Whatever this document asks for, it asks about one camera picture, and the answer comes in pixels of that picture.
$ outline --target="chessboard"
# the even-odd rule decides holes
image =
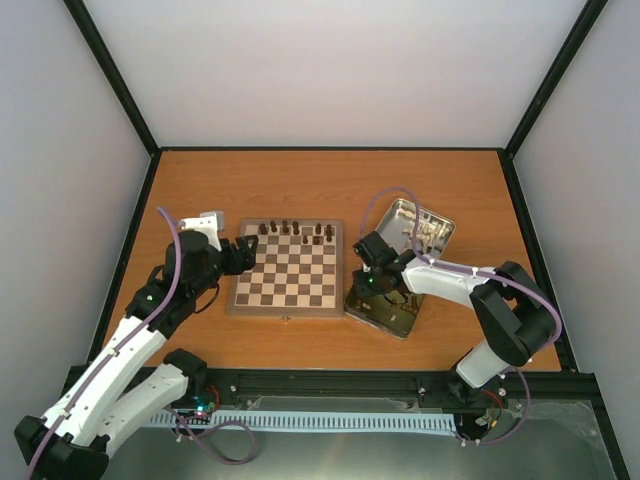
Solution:
[[[341,317],[341,220],[245,219],[240,235],[257,235],[256,265],[233,277],[231,315]]]

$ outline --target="black metal frame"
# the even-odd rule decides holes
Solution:
[[[136,234],[144,209],[153,185],[155,173],[161,160],[162,152],[171,150],[200,151],[200,150],[491,150],[496,151],[502,165],[505,183],[511,195],[513,208],[518,219],[520,231],[529,255],[531,267],[537,283],[557,305],[549,273],[547,271],[540,245],[529,216],[529,211],[520,187],[518,175],[513,160],[522,146],[526,136],[531,131],[542,109],[546,105],[563,74],[569,67],[571,60],[582,45],[591,27],[596,22],[607,0],[587,0],[585,6],[569,32],[565,42],[553,61],[544,80],[534,95],[529,107],[525,111],[508,145],[505,148],[469,148],[469,147],[158,147],[140,110],[138,109],[122,75],[120,74],[107,46],[105,45],[96,25],[82,0],[64,0],[69,12],[75,20],[80,32],[93,52],[98,64],[111,84],[113,91],[120,100],[140,140],[151,157],[142,191],[136,204],[129,230],[116,266],[116,271],[108,291],[107,299],[98,323],[96,333],[89,352],[88,362],[99,353],[104,342],[107,328],[113,313],[115,301],[120,290],[126,266],[133,249]],[[611,428],[611,423],[600,394],[596,379],[593,375],[577,373],[577,364],[571,350],[566,332],[556,342],[556,351],[562,368],[561,372],[526,373],[534,399],[563,399],[585,400],[591,402],[601,433],[607,445],[614,471],[618,478],[629,478],[626,466],[617,440]],[[86,368],[72,367],[65,384],[65,390],[75,383],[79,375]],[[134,386],[150,374],[149,368],[143,368]],[[450,413],[465,413],[469,409],[460,408],[448,398],[437,395],[421,395],[418,393],[420,385],[430,385],[439,381],[445,372],[380,372],[380,371],[308,371],[308,370],[248,370],[248,369],[210,369],[208,380],[215,383],[221,393],[222,403],[237,405],[239,402],[251,400],[259,395],[284,396],[349,396],[349,397],[384,397],[415,401],[421,407],[440,408]],[[503,385],[514,398],[522,396],[522,384],[515,376],[507,376]]]

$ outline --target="tray of white chess pieces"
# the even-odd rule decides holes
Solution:
[[[415,205],[404,198],[396,199],[378,224],[376,231],[399,254],[411,249],[411,235],[416,221]],[[418,248],[439,258],[453,235],[456,225],[448,218],[420,207]]]

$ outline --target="gray floor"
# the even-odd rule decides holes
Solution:
[[[105,479],[613,479],[599,435],[571,407],[545,411],[509,441],[461,448],[448,437],[411,434],[258,433],[260,454],[240,467],[220,465],[164,429],[142,429],[112,459]],[[218,432],[213,444],[242,457],[242,432]]]

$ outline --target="brown table surface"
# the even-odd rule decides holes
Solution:
[[[364,208],[393,185],[411,189],[421,205],[456,223],[444,259],[476,266],[513,260],[529,269],[492,151],[169,151],[160,159],[106,339],[171,241],[156,206],[176,219],[222,210],[221,236],[229,238],[239,234],[243,218],[342,219],[348,290],[359,264],[350,246]],[[368,230],[398,196],[380,199]],[[435,297],[425,299],[409,338],[398,340],[347,316],[285,321],[227,315],[230,279],[220,285],[216,303],[187,319],[149,365],[180,347],[210,367],[446,370],[483,338],[473,311]],[[559,370],[554,349],[538,353],[528,368]]]

